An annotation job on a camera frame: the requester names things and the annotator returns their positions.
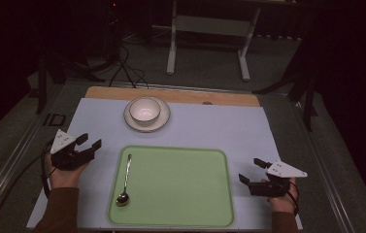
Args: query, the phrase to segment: light green tray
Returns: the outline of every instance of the light green tray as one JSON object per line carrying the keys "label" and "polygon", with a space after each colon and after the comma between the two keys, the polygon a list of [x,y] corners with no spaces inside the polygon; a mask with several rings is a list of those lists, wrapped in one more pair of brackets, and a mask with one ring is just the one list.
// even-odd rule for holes
{"label": "light green tray", "polygon": [[[132,154],[127,193],[123,191]],[[225,154],[221,150],[128,146],[121,152],[108,212],[114,224],[228,226],[234,219]]]}

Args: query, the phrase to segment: spoon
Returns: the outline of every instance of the spoon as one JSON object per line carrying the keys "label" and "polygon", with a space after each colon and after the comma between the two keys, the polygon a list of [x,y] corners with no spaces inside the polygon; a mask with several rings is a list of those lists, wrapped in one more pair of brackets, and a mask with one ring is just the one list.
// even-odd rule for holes
{"label": "spoon", "polygon": [[130,171],[130,165],[131,165],[131,154],[128,154],[128,161],[127,161],[127,172],[125,173],[125,183],[124,183],[124,191],[119,195],[119,197],[116,199],[116,205],[121,207],[125,206],[128,201],[130,200],[130,197],[127,194],[127,182],[128,182],[128,173]]}

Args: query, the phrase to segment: bowl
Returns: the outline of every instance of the bowl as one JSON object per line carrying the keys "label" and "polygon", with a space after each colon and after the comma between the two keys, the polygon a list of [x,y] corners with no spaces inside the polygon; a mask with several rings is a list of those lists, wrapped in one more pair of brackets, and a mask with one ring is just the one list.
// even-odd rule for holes
{"label": "bowl", "polygon": [[130,115],[142,126],[153,124],[161,113],[158,102],[150,98],[139,98],[130,106]]}

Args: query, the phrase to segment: human hand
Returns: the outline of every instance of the human hand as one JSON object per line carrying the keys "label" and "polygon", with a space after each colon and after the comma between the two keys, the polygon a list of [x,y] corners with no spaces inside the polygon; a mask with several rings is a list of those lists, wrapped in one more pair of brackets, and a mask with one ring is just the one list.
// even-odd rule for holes
{"label": "human hand", "polygon": [[[289,192],[291,193],[291,195],[294,197],[295,200],[298,200],[296,179],[290,178],[289,181],[291,183],[294,183],[294,185],[291,184],[289,186]],[[286,213],[294,214],[295,203],[288,194],[286,194],[285,196],[282,196],[282,197],[269,197],[269,198],[267,198],[267,202],[270,202],[271,209],[273,210],[273,212],[286,212]]]}
{"label": "human hand", "polygon": [[47,161],[49,164],[51,189],[58,187],[78,187],[80,175],[85,167],[88,165],[88,163],[85,163],[84,165],[78,167],[76,170],[62,171],[51,165],[50,153],[47,154]]}

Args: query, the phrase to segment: saucer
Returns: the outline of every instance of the saucer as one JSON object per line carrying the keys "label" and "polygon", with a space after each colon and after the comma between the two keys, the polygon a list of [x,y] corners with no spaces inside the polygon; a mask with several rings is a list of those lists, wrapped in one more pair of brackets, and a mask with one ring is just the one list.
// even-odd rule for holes
{"label": "saucer", "polygon": [[147,97],[149,99],[152,99],[152,100],[155,100],[160,108],[161,108],[161,112],[158,116],[158,119],[151,125],[148,125],[148,126],[144,126],[144,125],[140,125],[138,124],[134,119],[133,117],[131,116],[130,114],[130,107],[131,105],[134,103],[134,101],[136,100],[133,100],[131,101],[127,107],[125,107],[125,110],[124,110],[124,119],[125,119],[125,122],[127,122],[127,124],[137,130],[137,131],[140,131],[140,132],[145,132],[145,133],[149,133],[149,132],[153,132],[159,128],[161,128],[162,126],[164,126],[167,122],[168,122],[168,119],[170,118],[170,107],[168,107],[167,103],[165,103],[163,100],[161,99],[158,99],[158,98],[155,98],[155,97]]}

